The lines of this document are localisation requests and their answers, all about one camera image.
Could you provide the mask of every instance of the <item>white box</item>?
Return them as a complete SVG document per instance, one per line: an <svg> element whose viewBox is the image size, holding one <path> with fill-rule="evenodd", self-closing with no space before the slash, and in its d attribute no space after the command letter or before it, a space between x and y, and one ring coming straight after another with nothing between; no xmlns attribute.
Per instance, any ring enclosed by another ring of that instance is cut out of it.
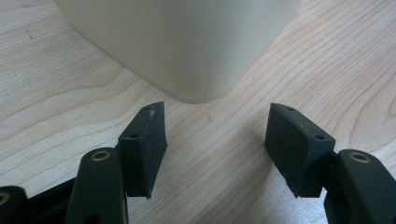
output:
<svg viewBox="0 0 396 224"><path fill-rule="evenodd" d="M229 91L292 19L300 0L55 0L83 36L187 103Z"/></svg>

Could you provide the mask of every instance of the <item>light wood surface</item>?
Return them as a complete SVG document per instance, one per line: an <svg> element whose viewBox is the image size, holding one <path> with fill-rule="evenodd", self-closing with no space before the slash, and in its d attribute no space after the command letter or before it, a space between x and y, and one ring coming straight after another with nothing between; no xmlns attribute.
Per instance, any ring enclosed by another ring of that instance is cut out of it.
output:
<svg viewBox="0 0 396 224"><path fill-rule="evenodd" d="M50 0L0 0L0 184L29 196L76 175L144 105L165 101L168 149L131 223L326 223L295 199L263 147L269 105L290 105L335 150L373 153L396 176L396 1L304 0L223 98L175 101L78 35Z"/></svg>

